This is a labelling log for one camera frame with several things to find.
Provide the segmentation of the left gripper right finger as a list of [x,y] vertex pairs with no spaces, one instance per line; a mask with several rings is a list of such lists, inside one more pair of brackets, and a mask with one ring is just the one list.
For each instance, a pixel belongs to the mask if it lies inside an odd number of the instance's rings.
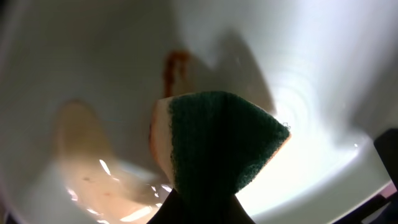
[[222,220],[224,224],[255,224],[235,195],[231,196],[225,203]]

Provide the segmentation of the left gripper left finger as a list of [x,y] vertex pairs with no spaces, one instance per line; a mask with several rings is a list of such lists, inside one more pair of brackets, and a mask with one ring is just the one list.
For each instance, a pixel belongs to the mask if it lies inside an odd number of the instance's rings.
[[159,211],[147,224],[184,224],[186,209],[183,200],[175,189],[172,189]]

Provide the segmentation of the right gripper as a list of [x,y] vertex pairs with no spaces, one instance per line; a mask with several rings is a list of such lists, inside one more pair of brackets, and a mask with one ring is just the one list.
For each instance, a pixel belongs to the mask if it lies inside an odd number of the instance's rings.
[[387,197],[377,194],[335,223],[363,223],[372,215],[375,217],[369,223],[397,223],[397,128],[388,129],[373,144],[396,190]]

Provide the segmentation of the green yellow sponge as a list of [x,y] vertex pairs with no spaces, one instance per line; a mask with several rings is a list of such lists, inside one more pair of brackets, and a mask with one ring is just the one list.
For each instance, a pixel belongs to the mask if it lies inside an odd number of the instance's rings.
[[259,106],[225,91],[158,100],[150,151],[189,205],[223,203],[245,188],[289,140]]

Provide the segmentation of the light blue plate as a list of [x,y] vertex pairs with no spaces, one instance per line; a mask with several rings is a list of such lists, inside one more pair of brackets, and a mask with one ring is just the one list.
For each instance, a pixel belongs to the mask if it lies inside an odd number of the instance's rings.
[[20,223],[145,223],[167,197],[148,149],[176,92],[230,91],[292,137],[237,195],[257,223],[333,223],[391,179],[396,1],[10,1],[1,19],[1,195]]

